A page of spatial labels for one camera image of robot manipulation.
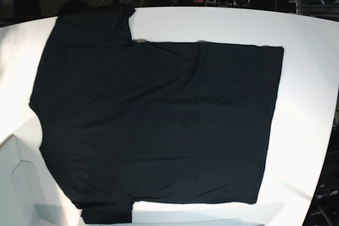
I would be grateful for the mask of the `black T-shirt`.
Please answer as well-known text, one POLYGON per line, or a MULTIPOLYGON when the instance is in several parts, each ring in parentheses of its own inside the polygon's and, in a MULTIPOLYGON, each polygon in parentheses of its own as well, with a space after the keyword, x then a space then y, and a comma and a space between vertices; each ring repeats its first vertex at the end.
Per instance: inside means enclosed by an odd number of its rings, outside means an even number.
POLYGON ((130 223, 140 201, 256 203, 284 49, 136 42, 134 12, 56 20, 29 103, 53 178, 87 224, 130 223))

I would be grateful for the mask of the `black power strip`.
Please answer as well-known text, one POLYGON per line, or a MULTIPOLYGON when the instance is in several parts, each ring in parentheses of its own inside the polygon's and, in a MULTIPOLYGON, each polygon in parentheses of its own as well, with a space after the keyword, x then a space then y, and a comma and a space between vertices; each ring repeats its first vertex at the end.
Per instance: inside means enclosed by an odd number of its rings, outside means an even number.
POLYGON ((249 7, 250 0, 192 0, 194 4, 201 6, 218 6, 218 7, 249 7))

